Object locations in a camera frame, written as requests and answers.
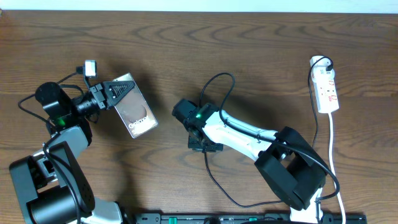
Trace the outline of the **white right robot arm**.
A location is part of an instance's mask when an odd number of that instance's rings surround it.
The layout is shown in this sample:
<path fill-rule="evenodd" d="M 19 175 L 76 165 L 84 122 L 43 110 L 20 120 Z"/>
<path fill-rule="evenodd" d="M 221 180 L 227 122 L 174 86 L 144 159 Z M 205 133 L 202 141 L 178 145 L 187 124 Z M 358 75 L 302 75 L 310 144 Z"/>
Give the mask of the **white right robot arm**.
<path fill-rule="evenodd" d="M 296 130 L 257 128 L 217 106 L 199 107 L 186 99 L 172 110 L 189 133 L 188 148 L 202 153 L 228 146 L 254 161 L 271 190 L 290 207 L 293 222 L 318 223 L 323 212 L 316 204 L 326 179 L 326 164 Z"/>

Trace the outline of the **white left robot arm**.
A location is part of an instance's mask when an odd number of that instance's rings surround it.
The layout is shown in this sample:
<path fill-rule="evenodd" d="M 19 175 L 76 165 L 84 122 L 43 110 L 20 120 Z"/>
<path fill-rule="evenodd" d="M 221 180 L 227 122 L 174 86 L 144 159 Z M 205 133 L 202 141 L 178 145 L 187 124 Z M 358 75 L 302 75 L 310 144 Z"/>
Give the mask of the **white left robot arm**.
<path fill-rule="evenodd" d="M 133 81 L 103 82 L 71 99 L 67 85 L 47 82 L 35 99 L 49 115 L 50 139 L 41 150 L 9 166 L 26 223 L 135 223 L 118 202 L 96 198 L 77 157 L 92 141 L 90 116 L 114 108 L 135 88 Z"/>

